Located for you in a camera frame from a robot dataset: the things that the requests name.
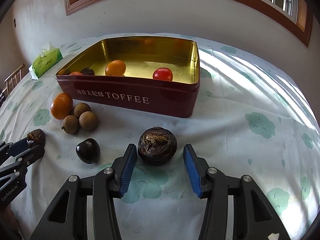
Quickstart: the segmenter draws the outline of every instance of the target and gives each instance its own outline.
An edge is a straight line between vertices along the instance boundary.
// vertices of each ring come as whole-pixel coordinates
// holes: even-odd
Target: table
[[[104,35],[59,46],[64,58],[38,81],[27,74],[0,108],[0,141],[16,142],[36,128],[46,134],[44,157],[28,168],[28,186],[12,202],[25,237],[31,236],[70,175],[95,175],[123,155],[129,143],[137,145],[146,129],[161,126],[176,136],[177,152],[169,163],[155,168],[138,158],[128,192],[115,200],[123,239],[198,238],[206,200],[197,199],[192,192],[182,158],[187,143],[226,175],[252,176],[290,237],[300,239],[319,207],[320,129],[294,81],[250,53],[195,37],[153,34],[198,44],[201,88],[193,115],[182,119],[88,103],[99,117],[98,127],[75,135],[61,130],[62,121],[50,113],[52,101],[62,92],[55,73],[97,41],[131,35],[149,34]],[[76,155],[76,145],[86,138],[100,144],[96,164],[85,164]],[[94,239],[90,198],[87,215],[88,238]],[[230,223],[232,220],[226,239],[231,239]]]

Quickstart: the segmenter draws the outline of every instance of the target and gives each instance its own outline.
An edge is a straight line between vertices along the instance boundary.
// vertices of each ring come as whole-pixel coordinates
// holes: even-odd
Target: tablecloth
[[[0,108],[0,141],[16,142],[41,128],[46,134],[44,157],[28,168],[27,188],[12,202],[25,238],[29,238],[45,209],[70,175],[95,175],[137,145],[148,128],[161,126],[177,138],[172,160],[150,167],[138,158],[128,192],[115,208],[122,239],[198,239],[206,200],[196,198],[184,167],[182,150],[191,143],[198,156],[228,176],[249,174],[280,216],[293,240],[313,222],[319,207],[320,136],[309,104],[283,71],[245,51],[205,39],[157,33],[197,42],[201,86],[193,115],[177,118],[88,103],[99,118],[95,130],[68,135],[62,121],[50,113],[62,92],[55,73],[104,35],[53,44],[63,60],[38,81],[27,74]],[[101,148],[98,163],[83,163],[76,145],[94,138]],[[9,159],[4,165],[14,162]],[[232,235],[229,206],[226,239]],[[92,199],[88,199],[88,238],[92,230]]]

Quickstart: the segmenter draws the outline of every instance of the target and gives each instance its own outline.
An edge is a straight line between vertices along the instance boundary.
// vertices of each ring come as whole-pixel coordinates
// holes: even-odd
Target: tangerine
[[[70,74],[71,76],[76,76],[76,75],[83,75],[81,72],[79,71],[74,71]]]
[[[51,114],[55,119],[65,119],[73,108],[72,97],[67,93],[58,94],[51,104]]]
[[[125,69],[125,63],[122,60],[114,60],[107,65],[105,73],[106,76],[123,76]]]

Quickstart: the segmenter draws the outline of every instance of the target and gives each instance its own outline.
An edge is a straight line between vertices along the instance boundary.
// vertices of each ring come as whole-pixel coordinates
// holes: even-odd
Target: green tissue package
[[[42,47],[39,57],[36,58],[29,68],[32,79],[39,79],[39,77],[62,59],[60,49],[55,48],[51,45],[51,42],[48,42]]]

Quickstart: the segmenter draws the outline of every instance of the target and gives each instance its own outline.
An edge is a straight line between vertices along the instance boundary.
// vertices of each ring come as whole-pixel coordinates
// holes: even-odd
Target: shiny black fruit
[[[141,159],[153,166],[167,163],[177,151],[177,140],[172,132],[162,127],[146,130],[138,143]]]
[[[88,67],[86,67],[83,70],[81,70],[80,73],[83,74],[83,75],[92,75],[92,76],[94,76],[93,69],[88,68]]]
[[[27,144],[30,148],[36,145],[42,145],[44,147],[45,144],[45,134],[41,129],[35,129],[28,133],[27,135]]]
[[[96,140],[89,138],[77,145],[76,153],[81,161],[92,164],[99,160],[100,146]]]

